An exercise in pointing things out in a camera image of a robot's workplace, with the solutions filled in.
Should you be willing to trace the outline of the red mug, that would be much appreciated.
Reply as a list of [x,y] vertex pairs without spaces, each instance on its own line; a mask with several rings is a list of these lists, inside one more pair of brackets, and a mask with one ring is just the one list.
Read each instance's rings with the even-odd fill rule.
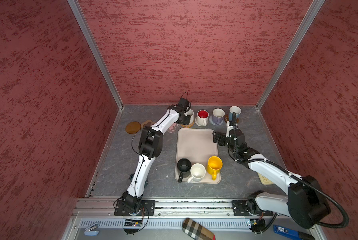
[[197,117],[200,117],[200,118],[209,118],[209,112],[206,111],[206,110],[199,110],[198,113],[197,113]]

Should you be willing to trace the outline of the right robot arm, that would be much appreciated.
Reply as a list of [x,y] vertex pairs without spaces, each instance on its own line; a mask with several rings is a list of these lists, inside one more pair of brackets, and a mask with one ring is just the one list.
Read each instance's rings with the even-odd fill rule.
[[[275,195],[257,191],[251,194],[247,202],[249,213],[258,215],[260,212],[271,211],[291,217],[304,229],[314,225],[331,229],[348,226],[350,218],[345,209],[322,191],[314,177],[292,173],[268,160],[259,151],[247,145],[241,130],[230,130],[228,134],[213,132],[213,141],[227,147],[229,156],[236,163],[266,177],[285,193]],[[322,221],[331,213],[329,204],[333,204],[342,214],[343,219],[340,223],[329,224]]]

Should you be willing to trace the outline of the brown glossy round coaster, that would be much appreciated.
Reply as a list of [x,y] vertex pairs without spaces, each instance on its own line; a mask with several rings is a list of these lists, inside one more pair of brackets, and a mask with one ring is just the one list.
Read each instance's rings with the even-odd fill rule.
[[[226,122],[227,126],[230,125],[230,123],[233,121],[233,119],[229,117],[229,115],[225,115],[224,121]],[[239,118],[236,119],[236,123],[238,124],[240,122]]]

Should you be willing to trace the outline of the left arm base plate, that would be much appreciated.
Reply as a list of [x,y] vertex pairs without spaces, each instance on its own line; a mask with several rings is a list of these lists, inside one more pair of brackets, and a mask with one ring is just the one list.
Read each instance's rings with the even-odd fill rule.
[[138,200],[134,207],[129,207],[123,200],[116,202],[114,207],[115,216],[153,216],[155,209],[155,200]]

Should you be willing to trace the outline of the pink flower coaster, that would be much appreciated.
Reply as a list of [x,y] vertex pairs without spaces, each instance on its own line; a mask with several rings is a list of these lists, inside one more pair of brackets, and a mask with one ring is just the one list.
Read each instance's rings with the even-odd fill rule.
[[168,128],[167,132],[174,133],[179,126],[180,126],[179,124],[174,123]]

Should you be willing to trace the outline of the white mug front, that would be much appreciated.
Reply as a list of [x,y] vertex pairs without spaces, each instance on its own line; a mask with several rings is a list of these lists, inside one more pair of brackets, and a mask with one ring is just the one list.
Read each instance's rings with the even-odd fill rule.
[[206,175],[206,168],[202,164],[193,164],[190,170],[191,176],[187,183],[200,182]]

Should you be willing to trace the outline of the grey round coaster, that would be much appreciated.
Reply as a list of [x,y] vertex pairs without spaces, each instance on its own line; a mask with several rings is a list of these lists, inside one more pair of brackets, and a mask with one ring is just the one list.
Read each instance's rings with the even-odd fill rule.
[[223,122],[224,122],[224,117],[221,118],[217,118],[215,116],[210,117],[210,123],[214,126],[220,126],[223,124]]

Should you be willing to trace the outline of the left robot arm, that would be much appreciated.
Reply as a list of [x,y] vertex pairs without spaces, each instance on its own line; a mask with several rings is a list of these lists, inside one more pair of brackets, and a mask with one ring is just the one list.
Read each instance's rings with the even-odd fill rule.
[[138,164],[127,190],[121,196],[121,202],[131,214],[137,214],[141,209],[141,199],[144,194],[145,182],[155,159],[162,152],[163,136],[173,125],[185,125],[191,120],[187,109],[171,106],[164,116],[155,124],[141,130],[138,144]]

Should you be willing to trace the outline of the white mug purple outside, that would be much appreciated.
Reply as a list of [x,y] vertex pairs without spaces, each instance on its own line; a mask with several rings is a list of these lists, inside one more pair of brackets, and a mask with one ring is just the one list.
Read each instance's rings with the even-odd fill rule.
[[220,108],[214,109],[211,118],[212,124],[215,126],[220,126],[224,121],[224,117],[225,117],[225,111],[223,109]]

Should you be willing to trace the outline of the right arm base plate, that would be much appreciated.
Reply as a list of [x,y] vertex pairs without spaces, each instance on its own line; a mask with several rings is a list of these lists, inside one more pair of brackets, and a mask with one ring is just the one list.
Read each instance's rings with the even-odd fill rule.
[[236,217],[254,217],[259,218],[263,217],[272,217],[274,215],[271,211],[259,211],[258,213],[250,213],[247,200],[233,200],[232,201],[232,209],[234,212],[234,216]]

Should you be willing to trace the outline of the paw print coaster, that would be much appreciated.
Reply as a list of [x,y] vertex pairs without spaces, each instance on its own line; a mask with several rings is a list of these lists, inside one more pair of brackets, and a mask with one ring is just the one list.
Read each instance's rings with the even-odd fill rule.
[[143,122],[143,123],[141,124],[141,127],[142,127],[142,128],[145,128],[145,127],[150,127],[150,126],[152,126],[152,125],[153,125],[152,120],[147,120],[147,121],[145,121],[145,122]]

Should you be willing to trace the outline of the brown wicker round coaster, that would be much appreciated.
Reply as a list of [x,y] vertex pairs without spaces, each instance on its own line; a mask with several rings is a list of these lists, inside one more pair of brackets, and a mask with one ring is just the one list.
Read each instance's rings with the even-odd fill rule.
[[182,126],[182,128],[192,128],[194,124],[195,124],[195,123],[192,122],[192,123],[190,123],[190,124],[188,124],[188,125],[181,125],[181,126]]

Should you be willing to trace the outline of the beige serving tray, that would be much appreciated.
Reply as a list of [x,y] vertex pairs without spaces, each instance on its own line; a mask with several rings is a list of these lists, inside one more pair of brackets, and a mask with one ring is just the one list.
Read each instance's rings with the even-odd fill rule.
[[[176,165],[180,159],[186,158],[191,161],[192,165],[199,163],[207,168],[207,163],[210,157],[219,157],[218,146],[213,142],[213,132],[213,130],[202,129],[179,130],[175,164],[175,179],[177,181],[179,174]],[[186,184],[189,177],[184,178],[181,183]],[[213,181],[211,176],[206,173],[205,177],[200,182],[192,182],[188,184],[219,184],[221,179],[220,170],[215,181]]]

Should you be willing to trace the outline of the blue mug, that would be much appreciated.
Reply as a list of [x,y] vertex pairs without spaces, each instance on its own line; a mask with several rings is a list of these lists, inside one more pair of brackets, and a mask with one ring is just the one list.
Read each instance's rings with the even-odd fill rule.
[[231,106],[229,109],[229,114],[228,114],[228,121],[232,121],[233,120],[233,114],[236,114],[236,119],[237,119],[237,123],[239,123],[239,116],[241,114],[242,110],[241,108],[237,107],[237,106]]

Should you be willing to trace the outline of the black mug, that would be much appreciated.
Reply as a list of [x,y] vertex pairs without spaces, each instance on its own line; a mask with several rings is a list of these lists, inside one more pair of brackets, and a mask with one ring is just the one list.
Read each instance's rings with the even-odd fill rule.
[[176,166],[179,174],[178,182],[181,183],[184,178],[190,176],[192,163],[189,159],[183,158],[178,161]]

